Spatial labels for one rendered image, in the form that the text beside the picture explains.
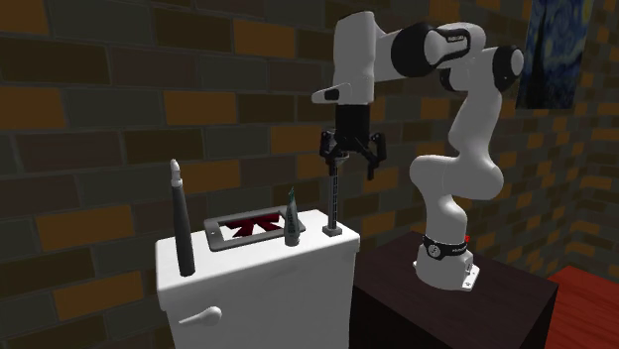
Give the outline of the white toilet tank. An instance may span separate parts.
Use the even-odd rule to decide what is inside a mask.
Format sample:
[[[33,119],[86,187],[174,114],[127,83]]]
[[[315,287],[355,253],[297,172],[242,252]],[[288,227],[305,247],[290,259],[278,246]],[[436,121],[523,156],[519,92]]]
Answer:
[[[192,233],[195,271],[180,273],[176,241],[155,245],[157,295],[176,349],[348,349],[360,236],[322,228],[317,209],[299,215],[294,247],[267,239],[214,252],[211,229]]]

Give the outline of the blue wall painting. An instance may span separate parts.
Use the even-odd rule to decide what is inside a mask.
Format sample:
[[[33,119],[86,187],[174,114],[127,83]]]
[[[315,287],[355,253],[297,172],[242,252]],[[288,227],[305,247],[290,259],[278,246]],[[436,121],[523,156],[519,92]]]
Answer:
[[[518,109],[569,109],[595,0],[532,0]]]

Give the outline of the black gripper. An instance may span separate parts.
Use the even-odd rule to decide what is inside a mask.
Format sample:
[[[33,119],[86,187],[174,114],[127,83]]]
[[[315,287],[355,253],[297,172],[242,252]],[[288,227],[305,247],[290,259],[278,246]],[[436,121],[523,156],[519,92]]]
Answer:
[[[369,136],[370,106],[337,105],[335,131],[321,132],[319,155],[328,166],[339,167],[344,151],[360,151],[367,160],[367,179],[374,178],[375,170],[387,159],[386,137],[383,133]]]

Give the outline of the grey tablet with red picture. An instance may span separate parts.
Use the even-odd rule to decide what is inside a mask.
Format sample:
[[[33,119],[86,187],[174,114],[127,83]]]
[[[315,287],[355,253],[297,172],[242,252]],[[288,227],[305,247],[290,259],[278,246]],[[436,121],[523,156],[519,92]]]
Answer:
[[[218,252],[283,237],[286,210],[283,205],[205,219],[209,249]]]

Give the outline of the dark robot stand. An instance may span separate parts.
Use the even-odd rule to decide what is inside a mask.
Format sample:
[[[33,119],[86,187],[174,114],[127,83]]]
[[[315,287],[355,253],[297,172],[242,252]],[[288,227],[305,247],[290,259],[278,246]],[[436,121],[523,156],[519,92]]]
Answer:
[[[356,258],[350,349],[544,349],[558,285],[476,256],[471,291],[423,283],[407,233]]]

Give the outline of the black electric toothbrush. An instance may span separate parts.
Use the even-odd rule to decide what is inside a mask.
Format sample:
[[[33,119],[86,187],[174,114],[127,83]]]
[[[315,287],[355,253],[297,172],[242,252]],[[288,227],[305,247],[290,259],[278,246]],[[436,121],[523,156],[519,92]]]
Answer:
[[[191,231],[188,219],[184,183],[181,168],[176,159],[171,159],[171,186],[173,197],[174,233],[180,275],[189,277],[195,272]]]

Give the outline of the grey-green tube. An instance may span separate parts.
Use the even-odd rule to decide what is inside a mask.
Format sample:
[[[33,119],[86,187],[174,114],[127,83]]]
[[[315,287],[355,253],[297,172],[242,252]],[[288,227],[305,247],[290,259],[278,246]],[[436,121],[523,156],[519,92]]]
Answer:
[[[286,209],[284,236],[285,244],[289,247],[297,246],[300,242],[300,225],[295,199],[295,190],[289,191],[289,200]]]

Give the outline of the dark grey slim tower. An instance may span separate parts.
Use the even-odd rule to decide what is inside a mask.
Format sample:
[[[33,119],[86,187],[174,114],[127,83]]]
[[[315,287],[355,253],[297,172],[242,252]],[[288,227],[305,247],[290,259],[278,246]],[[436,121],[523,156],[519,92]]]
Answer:
[[[322,227],[322,231],[329,237],[340,235],[342,230],[337,226],[337,203],[338,203],[338,161],[333,160],[328,164],[329,186],[328,186],[328,207],[327,223]]]

